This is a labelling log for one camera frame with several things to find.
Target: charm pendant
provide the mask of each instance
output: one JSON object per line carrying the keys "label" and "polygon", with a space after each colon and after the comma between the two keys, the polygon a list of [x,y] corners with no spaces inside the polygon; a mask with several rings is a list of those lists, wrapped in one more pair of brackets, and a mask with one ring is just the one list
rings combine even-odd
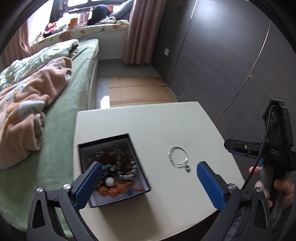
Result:
{"label": "charm pendant", "polygon": [[186,170],[186,172],[190,172],[191,170],[190,170],[190,166],[189,165],[186,165],[185,166],[185,170]]}

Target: wall outlet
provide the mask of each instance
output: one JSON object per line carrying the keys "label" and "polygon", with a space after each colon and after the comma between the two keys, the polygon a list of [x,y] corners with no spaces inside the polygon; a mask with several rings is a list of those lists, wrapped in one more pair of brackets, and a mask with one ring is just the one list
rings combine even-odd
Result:
{"label": "wall outlet", "polygon": [[169,50],[167,48],[165,48],[165,55],[168,56],[168,52]]}

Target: white table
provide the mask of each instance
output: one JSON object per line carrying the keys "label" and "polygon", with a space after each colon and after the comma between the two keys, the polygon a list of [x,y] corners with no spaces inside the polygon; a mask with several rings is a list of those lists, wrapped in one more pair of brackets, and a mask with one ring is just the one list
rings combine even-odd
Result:
{"label": "white table", "polygon": [[[199,223],[216,211],[197,175],[206,161],[227,183],[243,178],[224,140],[198,102],[152,104],[78,112],[74,177],[80,173],[78,144],[129,133],[152,190],[80,214],[100,241],[162,240]],[[191,172],[174,168],[168,150],[180,146]],[[175,153],[177,160],[182,152]]]}

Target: pink blanket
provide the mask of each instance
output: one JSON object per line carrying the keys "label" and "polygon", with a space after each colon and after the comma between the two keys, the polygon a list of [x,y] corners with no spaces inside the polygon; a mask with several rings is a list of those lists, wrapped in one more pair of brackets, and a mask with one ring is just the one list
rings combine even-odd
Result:
{"label": "pink blanket", "polygon": [[11,167],[40,149],[45,122],[42,110],[63,91],[71,67],[67,57],[54,59],[0,92],[0,169]]}

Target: wardrobe door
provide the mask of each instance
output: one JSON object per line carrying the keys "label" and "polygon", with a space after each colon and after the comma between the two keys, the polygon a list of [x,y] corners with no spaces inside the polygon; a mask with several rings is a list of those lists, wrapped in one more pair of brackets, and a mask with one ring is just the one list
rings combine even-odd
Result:
{"label": "wardrobe door", "polygon": [[[233,104],[216,123],[217,129],[224,139],[263,141],[265,125],[262,115],[270,99],[279,99],[283,100],[288,107],[295,143],[295,66],[296,54],[283,34],[272,24],[252,77],[247,81]],[[240,158],[237,155],[234,155],[234,158],[243,177],[246,178],[248,175],[247,169],[254,161]],[[296,181],[296,174],[294,172],[291,178]]]}
{"label": "wardrobe door", "polygon": [[215,121],[238,93],[262,48],[269,19],[245,0],[198,0],[170,88]]}

